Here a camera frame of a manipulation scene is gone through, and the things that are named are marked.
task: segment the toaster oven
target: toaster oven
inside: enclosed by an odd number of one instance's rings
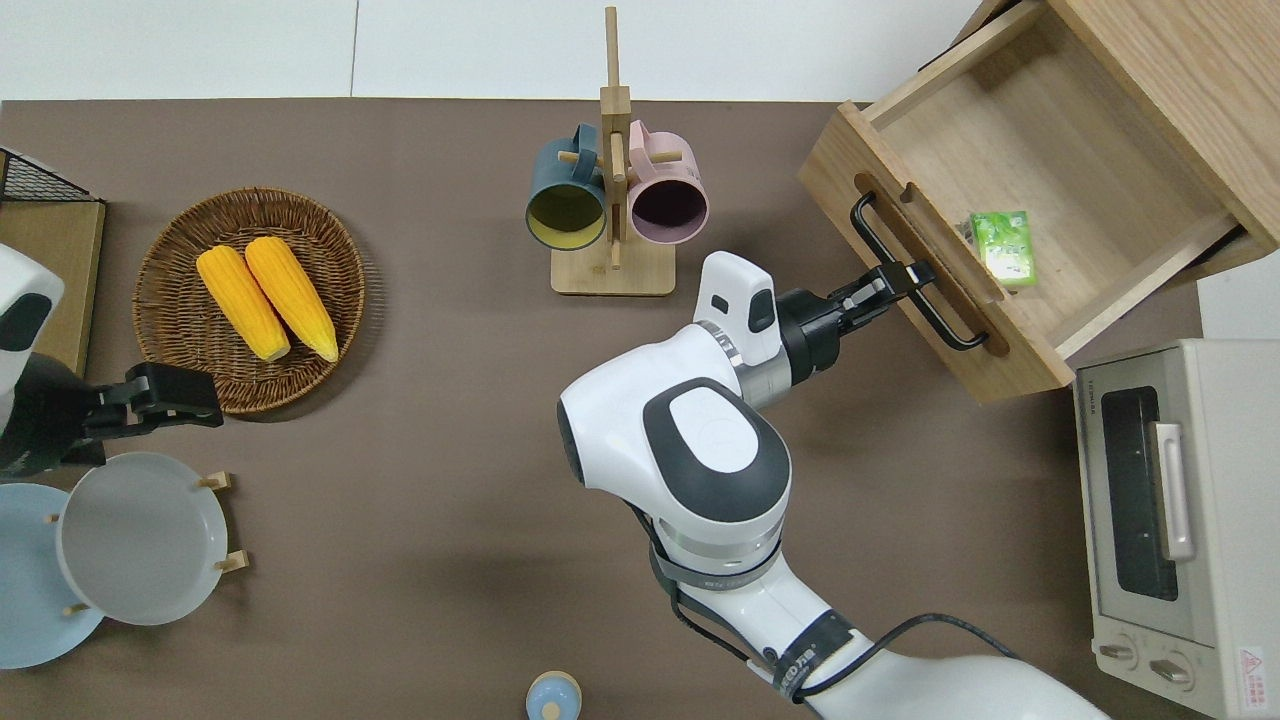
[[[1280,717],[1280,341],[1184,340],[1075,383],[1098,667]]]

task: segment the mug handle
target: mug handle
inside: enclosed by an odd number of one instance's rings
[[[658,174],[649,159],[649,128],[644,127],[644,120],[631,120],[631,140],[627,147],[627,159],[636,170],[640,182],[645,182]]]
[[[573,163],[573,181],[580,183],[591,182],[599,143],[600,131],[595,129],[595,126],[588,123],[577,124],[577,131],[573,132],[573,151],[577,152],[577,161]]]

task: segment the small bottle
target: small bottle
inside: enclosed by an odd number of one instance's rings
[[[529,720],[577,720],[582,710],[582,688],[568,673],[549,670],[529,685],[525,711]]]

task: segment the oven door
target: oven door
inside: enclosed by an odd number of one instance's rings
[[[1215,646],[1179,347],[1080,370],[1097,611]]]

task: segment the oven window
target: oven window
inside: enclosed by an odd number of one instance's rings
[[[1151,424],[1160,419],[1153,387],[1119,389],[1102,396],[1107,482],[1111,486],[1111,534],[1120,587],[1157,600],[1178,600],[1178,571],[1160,552],[1155,457]]]

